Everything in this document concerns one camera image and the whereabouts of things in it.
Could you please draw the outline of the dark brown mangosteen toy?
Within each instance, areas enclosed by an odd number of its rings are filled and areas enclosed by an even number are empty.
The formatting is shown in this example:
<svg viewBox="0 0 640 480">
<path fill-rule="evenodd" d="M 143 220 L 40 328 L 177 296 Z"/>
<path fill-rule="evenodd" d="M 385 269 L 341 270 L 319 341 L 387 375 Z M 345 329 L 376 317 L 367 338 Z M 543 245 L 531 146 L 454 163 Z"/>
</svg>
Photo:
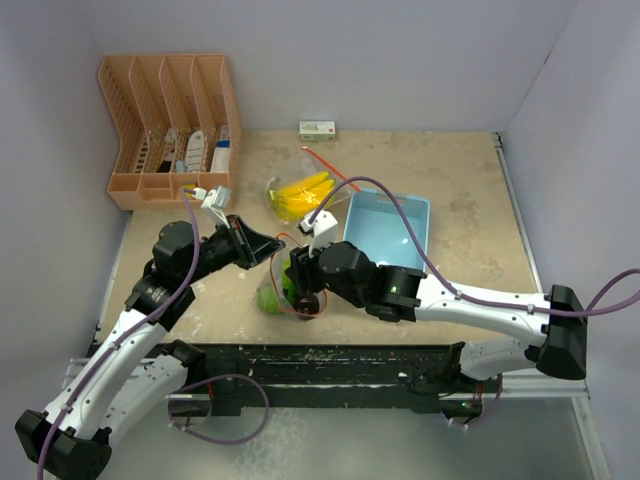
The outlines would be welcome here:
<svg viewBox="0 0 640 480">
<path fill-rule="evenodd" d="M 311 320 L 319 313 L 320 302 L 316 295 L 297 297 L 293 307 L 301 320 Z"/>
</svg>

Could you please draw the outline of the green apple toy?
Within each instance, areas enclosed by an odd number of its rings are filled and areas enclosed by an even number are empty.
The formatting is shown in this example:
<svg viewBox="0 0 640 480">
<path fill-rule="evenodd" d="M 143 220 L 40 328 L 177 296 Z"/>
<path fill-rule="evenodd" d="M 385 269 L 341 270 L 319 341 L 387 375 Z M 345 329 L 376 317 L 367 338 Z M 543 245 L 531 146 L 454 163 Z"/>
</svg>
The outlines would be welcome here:
<svg viewBox="0 0 640 480">
<path fill-rule="evenodd" d="M 286 297 L 290 297 L 296 293 L 295 285 L 287 274 L 289 268 L 290 260 L 285 259 L 282 264 L 282 291 Z"/>
</svg>

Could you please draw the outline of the green cabbage toy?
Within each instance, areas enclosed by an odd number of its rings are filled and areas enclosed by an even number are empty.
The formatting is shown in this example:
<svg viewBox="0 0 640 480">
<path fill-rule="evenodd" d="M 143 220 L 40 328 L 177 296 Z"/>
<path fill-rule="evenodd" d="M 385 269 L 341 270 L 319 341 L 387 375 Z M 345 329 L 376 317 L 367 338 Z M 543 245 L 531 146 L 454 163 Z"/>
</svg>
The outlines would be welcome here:
<svg viewBox="0 0 640 480">
<path fill-rule="evenodd" d="M 272 286 L 264 285 L 257 291 L 257 307 L 265 314 L 279 315 L 279 296 Z"/>
</svg>

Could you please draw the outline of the yellow banana bunch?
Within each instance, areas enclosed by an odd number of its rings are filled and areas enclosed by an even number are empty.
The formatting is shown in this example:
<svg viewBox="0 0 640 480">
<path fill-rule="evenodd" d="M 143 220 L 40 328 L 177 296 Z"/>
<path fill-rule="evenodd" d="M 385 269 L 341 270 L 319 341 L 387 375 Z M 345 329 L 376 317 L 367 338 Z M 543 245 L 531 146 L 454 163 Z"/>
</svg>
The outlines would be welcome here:
<svg viewBox="0 0 640 480">
<path fill-rule="evenodd" d="M 279 189 L 268 189 L 266 197 L 275 215 L 291 222 L 315 210 L 335 185 L 330 173 L 321 171 Z"/>
</svg>

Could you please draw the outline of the clear zip bag orange zipper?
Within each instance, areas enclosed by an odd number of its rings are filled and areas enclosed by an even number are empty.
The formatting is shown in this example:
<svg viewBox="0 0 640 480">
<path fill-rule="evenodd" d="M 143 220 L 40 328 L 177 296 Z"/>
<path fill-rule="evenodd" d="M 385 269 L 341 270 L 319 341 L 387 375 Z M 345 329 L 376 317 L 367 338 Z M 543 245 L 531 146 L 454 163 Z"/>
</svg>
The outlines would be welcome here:
<svg viewBox="0 0 640 480">
<path fill-rule="evenodd" d="M 310 148 L 306 146 L 301 147 L 300 151 L 296 155 L 279 166 L 276 166 L 275 169 L 268 174 L 264 189 L 264 197 L 268 209 L 275 215 L 266 197 L 268 189 L 279 189 L 285 185 L 292 184 L 321 171 L 328 171 L 330 173 L 330 175 L 336 180 L 335 187 L 346 180 L 346 176 L 333 164 L 326 161 Z M 280 221 L 288 224 L 298 222 L 301 219 L 291 222 Z"/>
</svg>

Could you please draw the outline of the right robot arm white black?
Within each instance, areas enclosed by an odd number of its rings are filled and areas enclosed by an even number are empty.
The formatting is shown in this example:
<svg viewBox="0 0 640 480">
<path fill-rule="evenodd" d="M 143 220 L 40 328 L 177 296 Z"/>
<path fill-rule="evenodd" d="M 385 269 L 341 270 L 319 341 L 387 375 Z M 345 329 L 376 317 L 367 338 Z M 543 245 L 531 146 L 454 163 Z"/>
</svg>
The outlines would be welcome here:
<svg viewBox="0 0 640 480">
<path fill-rule="evenodd" d="M 461 343 L 445 366 L 446 383 L 467 391 L 478 381 L 535 368 L 562 380 L 587 373 L 587 320 L 577 314 L 574 292 L 555 286 L 548 294 L 484 290 L 485 300 L 466 299 L 466 285 L 445 287 L 434 275 L 378 265 L 349 242 L 320 249 L 296 247 L 287 277 L 301 296 L 323 290 L 386 322 L 438 321 L 499 333 L 485 343 Z"/>
</svg>

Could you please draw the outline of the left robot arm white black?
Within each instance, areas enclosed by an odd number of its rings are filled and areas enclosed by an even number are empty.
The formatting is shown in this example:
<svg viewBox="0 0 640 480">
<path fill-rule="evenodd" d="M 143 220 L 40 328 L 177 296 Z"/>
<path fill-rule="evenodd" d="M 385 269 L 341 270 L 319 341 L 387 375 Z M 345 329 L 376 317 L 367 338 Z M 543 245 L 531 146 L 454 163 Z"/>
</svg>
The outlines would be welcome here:
<svg viewBox="0 0 640 480">
<path fill-rule="evenodd" d="M 17 436 L 37 476 L 98 478 L 117 439 L 149 409 L 180 389 L 201 388 L 206 354 L 181 340 L 165 347 L 146 372 L 133 371 L 193 303 L 192 283 L 229 265 L 253 268 L 284 246 L 237 215 L 205 238 L 194 220 L 165 225 L 107 339 L 43 411 L 27 410 L 17 420 Z"/>
</svg>

